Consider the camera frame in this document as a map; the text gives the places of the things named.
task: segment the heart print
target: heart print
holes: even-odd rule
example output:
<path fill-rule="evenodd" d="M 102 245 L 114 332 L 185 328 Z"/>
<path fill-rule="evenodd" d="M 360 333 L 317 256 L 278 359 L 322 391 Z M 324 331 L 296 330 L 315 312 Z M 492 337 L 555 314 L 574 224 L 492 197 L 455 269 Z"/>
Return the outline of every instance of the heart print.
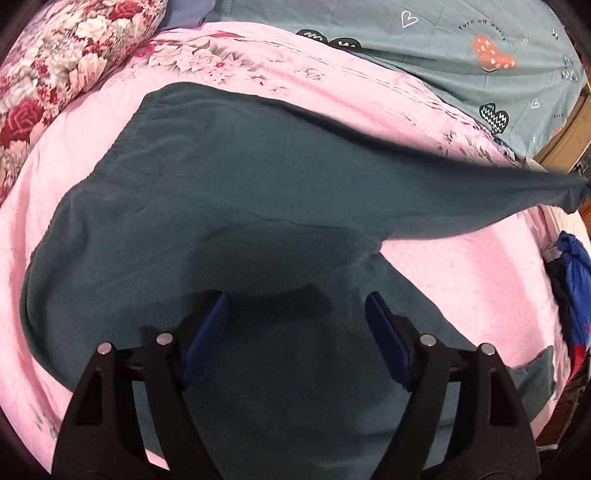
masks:
<path fill-rule="evenodd" d="M 414 17 L 413 14 L 408 10 L 402 12 L 400 18 L 402 19 L 402 28 L 410 27 L 411 25 L 414 25 L 418 22 L 418 17 Z"/>

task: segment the floral pillow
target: floral pillow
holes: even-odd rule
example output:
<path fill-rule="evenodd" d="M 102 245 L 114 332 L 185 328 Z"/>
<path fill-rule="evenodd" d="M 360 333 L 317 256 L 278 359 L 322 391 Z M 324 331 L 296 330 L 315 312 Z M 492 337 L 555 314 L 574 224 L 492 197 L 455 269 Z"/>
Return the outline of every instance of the floral pillow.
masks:
<path fill-rule="evenodd" d="M 43 132 L 153 35 L 168 0 L 57 0 L 0 67 L 0 205 Z"/>

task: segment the white heart outline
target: white heart outline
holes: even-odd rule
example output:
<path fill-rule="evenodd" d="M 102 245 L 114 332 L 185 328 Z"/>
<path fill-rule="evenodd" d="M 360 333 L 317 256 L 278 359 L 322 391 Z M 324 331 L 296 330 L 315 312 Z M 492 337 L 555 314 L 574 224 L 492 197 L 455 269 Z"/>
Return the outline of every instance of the white heart outline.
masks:
<path fill-rule="evenodd" d="M 408 23 L 406 23 L 406 24 L 404 23 L 404 14 L 408 15 L 408 18 L 407 18 Z M 417 23 L 418 17 L 413 17 L 413 14 L 411 12 L 409 12 L 408 10 L 405 10 L 400 15 L 400 20 L 402 21 L 402 28 L 406 28 L 406 27 L 410 27 L 411 25 L 414 25 L 415 23 Z"/>

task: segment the blue gripper pad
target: blue gripper pad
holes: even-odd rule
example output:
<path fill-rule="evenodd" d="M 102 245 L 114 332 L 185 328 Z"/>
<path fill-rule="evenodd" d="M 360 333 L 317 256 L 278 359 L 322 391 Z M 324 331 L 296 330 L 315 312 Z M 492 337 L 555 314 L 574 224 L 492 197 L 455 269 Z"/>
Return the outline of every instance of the blue gripper pad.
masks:
<path fill-rule="evenodd" d="M 386 362 L 390 377 L 407 388 L 411 381 L 409 370 L 411 353 L 401 335 L 392 325 L 391 316 L 377 292 L 367 296 L 365 299 L 365 319 L 369 329 Z"/>
<path fill-rule="evenodd" d="M 185 351 L 181 375 L 185 388 L 190 388 L 205 372 L 229 319 L 230 301 L 226 295 L 221 294 Z"/>

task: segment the black zigzag heart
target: black zigzag heart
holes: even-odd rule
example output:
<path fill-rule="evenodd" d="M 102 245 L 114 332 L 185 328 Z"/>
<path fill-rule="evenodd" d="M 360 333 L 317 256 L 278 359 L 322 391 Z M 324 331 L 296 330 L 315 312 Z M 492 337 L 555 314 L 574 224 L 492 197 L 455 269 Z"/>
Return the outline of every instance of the black zigzag heart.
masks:
<path fill-rule="evenodd" d="M 322 33 L 320 33 L 317 30 L 311 30 L 309 28 L 303 28 L 302 30 L 297 32 L 296 35 L 301 35 L 302 37 L 308 37 L 308 38 L 311 38 L 312 40 L 316 40 L 316 41 L 319 41 L 322 43 L 329 42 L 329 39 L 326 38 Z"/>
<path fill-rule="evenodd" d="M 479 109 L 480 116 L 490 123 L 491 133 L 493 135 L 501 134 L 509 125 L 509 114 L 504 110 L 496 111 L 494 103 L 487 103 L 482 105 Z"/>
<path fill-rule="evenodd" d="M 361 43 L 350 37 L 335 38 L 329 41 L 329 45 L 335 48 L 361 48 Z"/>
<path fill-rule="evenodd" d="M 354 38 L 350 37 L 339 37 L 329 41 L 329 39 L 326 38 L 318 30 L 312 30 L 311 28 L 302 28 L 302 30 L 297 32 L 296 35 L 308 37 L 312 40 L 316 40 L 322 43 L 328 43 L 328 45 L 334 48 L 344 48 L 345 50 L 348 48 L 353 50 L 358 50 L 361 48 L 361 43 L 359 43 L 359 40 L 355 40 Z"/>

